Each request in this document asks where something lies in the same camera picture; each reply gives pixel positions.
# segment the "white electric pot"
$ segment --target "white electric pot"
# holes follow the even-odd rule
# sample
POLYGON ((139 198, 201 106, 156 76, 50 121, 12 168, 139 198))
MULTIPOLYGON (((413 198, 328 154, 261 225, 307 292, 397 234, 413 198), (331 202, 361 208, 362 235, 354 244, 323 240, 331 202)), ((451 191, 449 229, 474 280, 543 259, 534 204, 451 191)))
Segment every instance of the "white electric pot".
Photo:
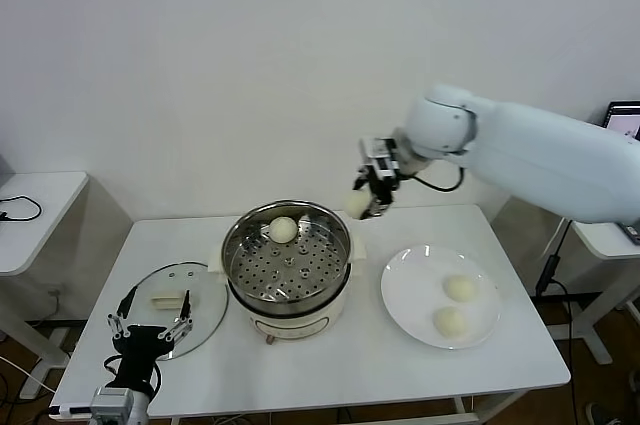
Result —
MULTIPOLYGON (((350 276, 346 280, 341 290, 319 310, 296 317, 269 317, 261 314, 256 310, 249 309, 238 297, 235 299, 246 310, 247 315, 254 328, 267 338, 267 343, 271 343, 273 339, 281 340, 297 340, 310 337, 327 330, 342 313, 349 284, 351 280, 357 280, 362 275, 362 267, 367 258, 366 250, 362 239, 350 230, 351 235, 351 254, 349 263, 351 264, 350 276)), ((211 258, 209 260, 209 271, 218 275, 218 281, 227 283, 228 277, 224 272, 221 262, 222 243, 214 247, 211 258)))

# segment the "white robotic arm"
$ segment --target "white robotic arm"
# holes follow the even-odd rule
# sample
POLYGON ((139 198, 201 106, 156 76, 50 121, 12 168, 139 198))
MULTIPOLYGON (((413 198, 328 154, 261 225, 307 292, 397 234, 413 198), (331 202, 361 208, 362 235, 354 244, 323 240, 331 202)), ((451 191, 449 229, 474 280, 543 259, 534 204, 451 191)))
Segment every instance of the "white robotic arm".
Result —
POLYGON ((371 199, 358 218, 391 204, 399 182, 443 159, 481 180, 579 222, 640 218, 640 142, 604 128, 516 103, 438 86, 419 99, 392 139, 361 145, 354 188, 371 199))

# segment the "laptop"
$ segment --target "laptop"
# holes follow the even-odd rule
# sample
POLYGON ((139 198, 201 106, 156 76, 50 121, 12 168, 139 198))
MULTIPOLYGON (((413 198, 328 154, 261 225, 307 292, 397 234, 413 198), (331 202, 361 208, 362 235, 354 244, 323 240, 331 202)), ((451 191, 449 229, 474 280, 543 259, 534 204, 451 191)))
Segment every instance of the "laptop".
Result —
MULTIPOLYGON (((640 102, 611 102, 602 126, 640 140, 640 102)), ((617 225, 633 243, 640 245, 640 220, 631 225, 617 225)))

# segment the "stainless steel steamer basket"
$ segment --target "stainless steel steamer basket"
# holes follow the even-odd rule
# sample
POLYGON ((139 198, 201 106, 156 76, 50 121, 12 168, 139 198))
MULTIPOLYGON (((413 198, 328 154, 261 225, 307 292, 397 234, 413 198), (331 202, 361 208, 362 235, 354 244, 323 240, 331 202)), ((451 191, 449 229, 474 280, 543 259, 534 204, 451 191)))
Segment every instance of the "stainless steel steamer basket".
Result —
POLYGON ((229 230, 222 266, 234 295, 267 316, 301 316, 328 304, 349 278, 351 239, 344 222, 312 202, 282 200, 255 208, 229 230), (290 217, 289 243, 269 238, 269 223, 290 217))

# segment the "pot base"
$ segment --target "pot base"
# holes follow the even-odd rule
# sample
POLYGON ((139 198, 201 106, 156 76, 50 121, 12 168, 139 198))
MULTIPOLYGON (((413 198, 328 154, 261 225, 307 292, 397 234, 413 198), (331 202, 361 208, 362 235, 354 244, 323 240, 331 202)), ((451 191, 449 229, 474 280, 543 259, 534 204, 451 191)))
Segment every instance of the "pot base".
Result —
POLYGON ((271 344, 278 340, 300 340, 327 330, 339 318, 347 299, 346 287, 326 306, 297 318, 272 318, 247 310, 252 325, 271 344))

